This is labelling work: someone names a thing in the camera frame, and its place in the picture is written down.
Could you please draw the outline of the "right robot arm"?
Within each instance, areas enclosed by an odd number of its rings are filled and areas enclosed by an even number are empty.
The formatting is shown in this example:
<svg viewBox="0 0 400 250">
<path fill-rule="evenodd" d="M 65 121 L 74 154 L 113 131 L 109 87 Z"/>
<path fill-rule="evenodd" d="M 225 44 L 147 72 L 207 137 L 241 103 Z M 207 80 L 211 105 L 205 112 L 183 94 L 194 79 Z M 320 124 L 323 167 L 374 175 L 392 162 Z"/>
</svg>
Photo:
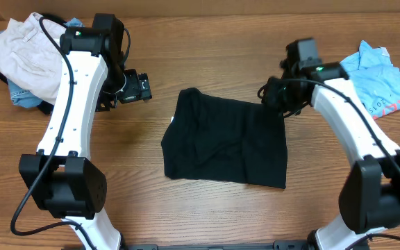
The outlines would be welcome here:
<svg viewBox="0 0 400 250">
<path fill-rule="evenodd" d="M 286 46 L 282 77 L 270 77 L 258 91 L 279 115 L 313 107 L 327 121 L 347 155 L 351 171 L 338 198 L 339 215 L 305 240 L 276 240 L 274 249 L 368 249 L 374 238 L 391 238 L 400 226 L 400 147 L 361 104 L 338 62 L 323 63 L 314 39 Z"/>
</svg>

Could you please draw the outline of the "black t-shirt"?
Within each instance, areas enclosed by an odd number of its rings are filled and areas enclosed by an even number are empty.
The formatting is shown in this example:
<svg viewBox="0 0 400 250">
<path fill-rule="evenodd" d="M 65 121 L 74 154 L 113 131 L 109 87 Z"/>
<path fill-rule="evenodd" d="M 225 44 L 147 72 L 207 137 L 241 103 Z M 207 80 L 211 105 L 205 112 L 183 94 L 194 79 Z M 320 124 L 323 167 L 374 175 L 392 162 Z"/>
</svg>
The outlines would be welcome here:
<svg viewBox="0 0 400 250">
<path fill-rule="evenodd" d="M 284 119 L 261 104 L 181 90 L 161 147 L 170 179 L 286 187 Z"/>
</svg>

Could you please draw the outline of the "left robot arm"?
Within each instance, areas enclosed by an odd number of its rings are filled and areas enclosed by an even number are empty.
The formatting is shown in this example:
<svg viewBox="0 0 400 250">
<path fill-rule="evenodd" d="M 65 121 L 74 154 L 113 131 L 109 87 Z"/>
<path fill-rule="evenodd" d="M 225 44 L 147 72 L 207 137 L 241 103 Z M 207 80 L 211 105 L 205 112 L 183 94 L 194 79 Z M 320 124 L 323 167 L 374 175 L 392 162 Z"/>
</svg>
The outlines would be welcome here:
<svg viewBox="0 0 400 250">
<path fill-rule="evenodd" d="M 90 160 L 90 138 L 95 113 L 151 98 L 148 76 L 126 68 L 129 38 L 116 16 L 98 13 L 91 27 L 53 41 L 63 61 L 58 96 L 36 152 L 19 161 L 25 199 L 70 226 L 84 249 L 126 248 L 104 207 L 107 180 Z"/>
</svg>

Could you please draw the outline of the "light blue printed t-shirt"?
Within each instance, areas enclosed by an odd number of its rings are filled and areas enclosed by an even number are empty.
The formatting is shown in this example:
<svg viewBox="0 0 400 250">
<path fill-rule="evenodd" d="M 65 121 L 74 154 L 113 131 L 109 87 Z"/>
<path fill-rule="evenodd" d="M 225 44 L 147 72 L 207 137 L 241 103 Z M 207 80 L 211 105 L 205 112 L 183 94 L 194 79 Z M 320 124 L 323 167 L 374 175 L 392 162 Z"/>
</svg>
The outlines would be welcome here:
<svg viewBox="0 0 400 250">
<path fill-rule="evenodd" d="M 358 51 L 340 64 L 373 119 L 400 110 L 400 69 L 392 64 L 385 47 L 373 48 L 363 40 Z"/>
</svg>

